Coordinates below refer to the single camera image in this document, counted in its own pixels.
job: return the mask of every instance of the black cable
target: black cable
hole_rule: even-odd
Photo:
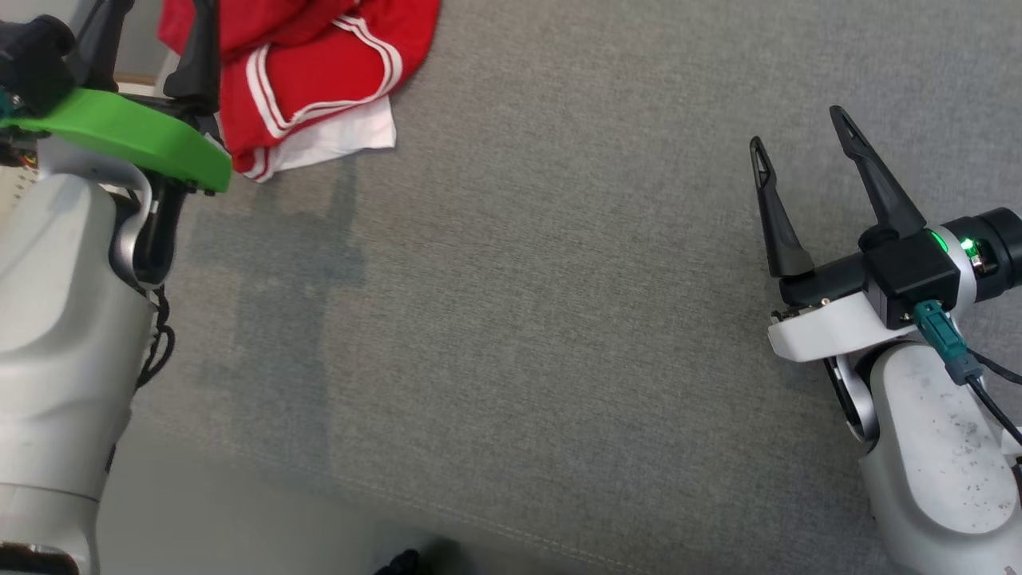
[[[986,393],[986,390],[983,389],[983,384],[979,383],[979,378],[975,376],[969,376],[968,378],[965,379],[965,381],[969,383],[969,387],[972,388],[972,391],[976,392],[976,397],[978,397],[979,400],[983,402],[983,405],[986,406],[987,412],[989,412],[990,415],[993,416],[993,418],[997,421],[997,423],[1000,423],[1001,426],[1005,428],[1005,430],[1008,432],[1008,435],[1012,436],[1012,438],[1015,441],[1017,441],[1019,445],[1022,445],[1022,432],[1020,432],[1019,429],[1015,427],[1015,424],[1012,423],[1011,419],[1008,416],[1006,416],[1005,413],[1002,412],[1000,408],[997,408],[997,403],[993,401],[993,398],[990,397],[990,394]]]
[[[171,303],[167,300],[167,291],[160,285],[152,293],[156,296],[156,336],[152,339],[152,344],[149,345],[149,356],[145,358],[145,363],[142,365],[142,373],[138,376],[135,391],[142,389],[142,386],[151,382],[156,377],[156,374],[159,374],[159,371],[167,366],[167,363],[171,360],[171,354],[174,353],[174,345],[177,343],[174,330],[167,325],[167,322],[171,319]],[[156,355],[159,352],[161,341],[166,341],[164,353],[159,355],[159,360],[157,361]]]
[[[1005,368],[1003,366],[998,366],[992,360],[990,360],[989,357],[986,357],[985,355],[977,352],[974,349],[970,349],[969,353],[971,353],[976,358],[976,362],[978,362],[978,363],[982,364],[983,366],[986,366],[987,368],[989,368],[990,372],[993,372],[997,376],[1001,376],[1002,378],[1004,378],[1005,380],[1007,380],[1007,381],[1009,381],[1009,382],[1011,382],[1013,384],[1018,384],[1018,385],[1022,386],[1022,376],[1019,376],[1015,372],[1012,372],[1011,370],[1009,370],[1009,369],[1007,369],[1007,368]]]

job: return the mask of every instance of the red clothing with white stripes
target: red clothing with white stripes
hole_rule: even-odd
[[[265,181],[280,143],[374,101],[426,56],[439,0],[221,0],[221,123],[234,169]],[[181,52],[192,0],[166,0],[159,37]]]

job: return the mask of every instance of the white fabric under red garment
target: white fabric under red garment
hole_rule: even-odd
[[[221,125],[235,171],[266,181],[396,141],[388,94],[425,59],[439,0],[221,0]],[[181,53],[192,0],[166,0]]]

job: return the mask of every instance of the gray floor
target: gray floor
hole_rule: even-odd
[[[553,575],[205,460],[139,423],[118,447],[99,545],[104,575],[371,575],[407,548],[439,557],[436,575]]]

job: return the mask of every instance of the gray tablecloth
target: gray tablecloth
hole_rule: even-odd
[[[189,201],[140,417],[579,571],[886,573],[765,338],[749,138],[818,262],[875,222],[833,103],[931,221],[1022,209],[1018,0],[447,0],[397,150]],[[965,327],[1016,368],[1020,298]]]

